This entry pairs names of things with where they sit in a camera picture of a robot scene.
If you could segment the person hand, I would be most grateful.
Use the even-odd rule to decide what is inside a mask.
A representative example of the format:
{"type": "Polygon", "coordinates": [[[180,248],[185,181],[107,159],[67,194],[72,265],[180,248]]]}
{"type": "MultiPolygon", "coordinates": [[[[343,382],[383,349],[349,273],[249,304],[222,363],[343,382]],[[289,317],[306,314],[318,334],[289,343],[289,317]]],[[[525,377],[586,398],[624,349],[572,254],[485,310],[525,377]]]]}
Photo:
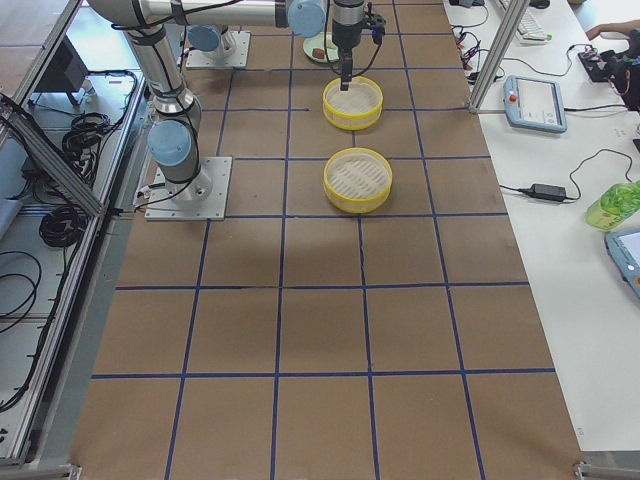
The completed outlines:
{"type": "Polygon", "coordinates": [[[598,24],[586,31],[586,36],[592,40],[598,36],[606,39],[628,39],[633,30],[639,29],[639,21],[614,22],[598,24]]]}

